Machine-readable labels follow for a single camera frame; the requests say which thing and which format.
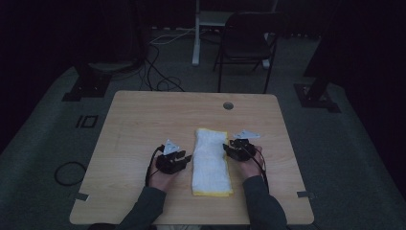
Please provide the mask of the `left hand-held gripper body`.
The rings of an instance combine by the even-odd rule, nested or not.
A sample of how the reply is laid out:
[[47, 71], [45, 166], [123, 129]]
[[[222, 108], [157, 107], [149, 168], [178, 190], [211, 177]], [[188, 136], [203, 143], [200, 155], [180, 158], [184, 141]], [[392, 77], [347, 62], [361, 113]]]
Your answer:
[[186, 166], [180, 165], [177, 161], [183, 159], [175, 159], [175, 152], [181, 151], [180, 147], [173, 143], [170, 139], [166, 143], [158, 148], [161, 154], [156, 159], [156, 168], [162, 173], [174, 174], [183, 171]]

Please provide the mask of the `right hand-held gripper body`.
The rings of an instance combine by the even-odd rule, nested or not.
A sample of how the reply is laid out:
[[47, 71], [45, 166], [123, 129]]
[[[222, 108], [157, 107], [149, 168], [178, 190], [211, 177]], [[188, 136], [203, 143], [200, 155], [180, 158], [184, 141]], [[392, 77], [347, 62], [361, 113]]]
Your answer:
[[237, 161], [248, 161], [256, 155], [257, 150], [255, 146], [250, 143], [250, 139], [260, 138], [259, 133], [244, 129], [240, 133], [234, 134], [233, 137], [234, 140], [230, 140], [228, 145], [235, 147], [238, 153]]

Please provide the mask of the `white towel with yellow edge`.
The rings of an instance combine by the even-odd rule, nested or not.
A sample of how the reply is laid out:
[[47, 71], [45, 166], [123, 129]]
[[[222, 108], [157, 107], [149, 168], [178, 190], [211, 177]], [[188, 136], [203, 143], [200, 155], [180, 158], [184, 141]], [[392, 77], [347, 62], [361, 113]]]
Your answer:
[[234, 191], [223, 145], [228, 133], [206, 128], [195, 132], [192, 155], [192, 194], [194, 196], [231, 196]]

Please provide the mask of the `person's right hand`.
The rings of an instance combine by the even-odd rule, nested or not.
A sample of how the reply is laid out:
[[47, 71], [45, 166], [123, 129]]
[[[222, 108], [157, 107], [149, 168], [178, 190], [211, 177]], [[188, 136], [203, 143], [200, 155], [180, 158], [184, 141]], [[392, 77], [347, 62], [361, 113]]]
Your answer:
[[264, 166], [264, 160], [261, 155], [262, 147], [256, 146], [256, 150], [257, 150], [257, 152], [253, 159], [238, 163], [241, 175], [244, 179], [247, 179], [247, 178], [250, 178], [253, 176], [258, 176], [258, 175], [261, 175], [261, 173], [262, 173], [262, 169]]

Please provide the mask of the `person's left hand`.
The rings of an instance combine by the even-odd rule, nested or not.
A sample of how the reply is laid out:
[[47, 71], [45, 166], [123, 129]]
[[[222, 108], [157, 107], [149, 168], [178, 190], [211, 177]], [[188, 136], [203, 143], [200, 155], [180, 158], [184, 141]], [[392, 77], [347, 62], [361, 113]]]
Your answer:
[[156, 168], [156, 158], [153, 159], [148, 173], [147, 185], [167, 193], [172, 182], [178, 176], [178, 172], [174, 174], [166, 174]]

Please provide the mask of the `black stand with square base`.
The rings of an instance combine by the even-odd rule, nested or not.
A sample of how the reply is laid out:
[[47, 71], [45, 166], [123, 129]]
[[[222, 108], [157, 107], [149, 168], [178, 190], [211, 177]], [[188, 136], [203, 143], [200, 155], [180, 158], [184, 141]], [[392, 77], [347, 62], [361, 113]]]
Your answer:
[[332, 61], [329, 55], [329, 46], [333, 40], [331, 27], [337, 12], [340, 9], [342, 0], [335, 0], [334, 8], [329, 14], [327, 28], [322, 33], [322, 38], [316, 48], [310, 62], [304, 71], [305, 77], [314, 77], [312, 84], [295, 83], [294, 89], [302, 107], [324, 108], [330, 113], [340, 113], [341, 110], [327, 92], [327, 87], [331, 83], [331, 77], [325, 76], [329, 69], [328, 63]]
[[112, 76], [92, 68], [87, 63], [75, 64], [74, 68], [79, 75], [78, 79], [62, 100], [79, 102], [82, 98], [103, 98]]

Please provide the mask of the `black folding chair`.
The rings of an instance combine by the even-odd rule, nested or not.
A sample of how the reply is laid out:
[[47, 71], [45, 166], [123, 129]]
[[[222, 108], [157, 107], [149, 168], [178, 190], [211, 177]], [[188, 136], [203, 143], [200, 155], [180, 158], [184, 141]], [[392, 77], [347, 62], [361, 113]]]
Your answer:
[[221, 33], [214, 68], [219, 67], [217, 91], [221, 91], [222, 71], [226, 64], [254, 64], [256, 70], [264, 60], [269, 61], [265, 85], [267, 92], [279, 38], [289, 24], [284, 12], [241, 11], [233, 13]]

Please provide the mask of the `grey round floor base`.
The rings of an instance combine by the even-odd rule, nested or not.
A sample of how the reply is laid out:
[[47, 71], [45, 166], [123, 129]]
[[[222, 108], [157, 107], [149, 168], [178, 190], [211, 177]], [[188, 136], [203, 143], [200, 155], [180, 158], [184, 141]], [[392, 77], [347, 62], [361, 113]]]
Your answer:
[[100, 72], [105, 73], [122, 73], [133, 68], [133, 63], [130, 61], [124, 62], [97, 62], [90, 63], [90, 67]]

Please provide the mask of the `white metal stand frame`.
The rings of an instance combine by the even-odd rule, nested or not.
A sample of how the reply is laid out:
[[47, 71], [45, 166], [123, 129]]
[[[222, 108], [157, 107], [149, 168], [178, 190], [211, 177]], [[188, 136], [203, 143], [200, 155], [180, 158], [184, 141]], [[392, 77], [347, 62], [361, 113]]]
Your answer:
[[224, 27], [231, 11], [206, 11], [200, 8], [202, 0], [195, 0], [194, 14], [194, 44], [192, 52], [192, 66], [198, 66], [200, 63], [200, 33], [201, 26]]

